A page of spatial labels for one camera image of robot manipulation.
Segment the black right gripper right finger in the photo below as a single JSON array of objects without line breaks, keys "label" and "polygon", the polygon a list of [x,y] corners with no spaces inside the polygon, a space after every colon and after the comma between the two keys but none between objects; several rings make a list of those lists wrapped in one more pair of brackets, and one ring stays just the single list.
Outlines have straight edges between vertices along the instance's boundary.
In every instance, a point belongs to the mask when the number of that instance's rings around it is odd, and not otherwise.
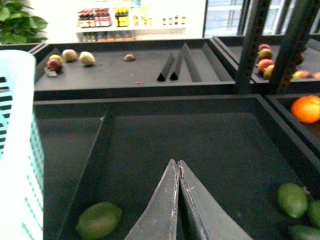
[{"label": "black right gripper right finger", "polygon": [[220,206],[189,166],[178,163],[182,224],[194,240],[251,240]]}]

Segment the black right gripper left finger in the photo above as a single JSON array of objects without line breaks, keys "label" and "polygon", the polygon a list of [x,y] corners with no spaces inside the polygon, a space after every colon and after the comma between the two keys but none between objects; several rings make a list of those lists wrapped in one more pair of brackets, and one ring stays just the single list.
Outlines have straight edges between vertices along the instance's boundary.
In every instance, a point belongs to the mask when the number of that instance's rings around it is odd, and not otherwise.
[{"label": "black right gripper left finger", "polygon": [[171,159],[153,195],[126,240],[175,240],[177,238],[180,176]]}]

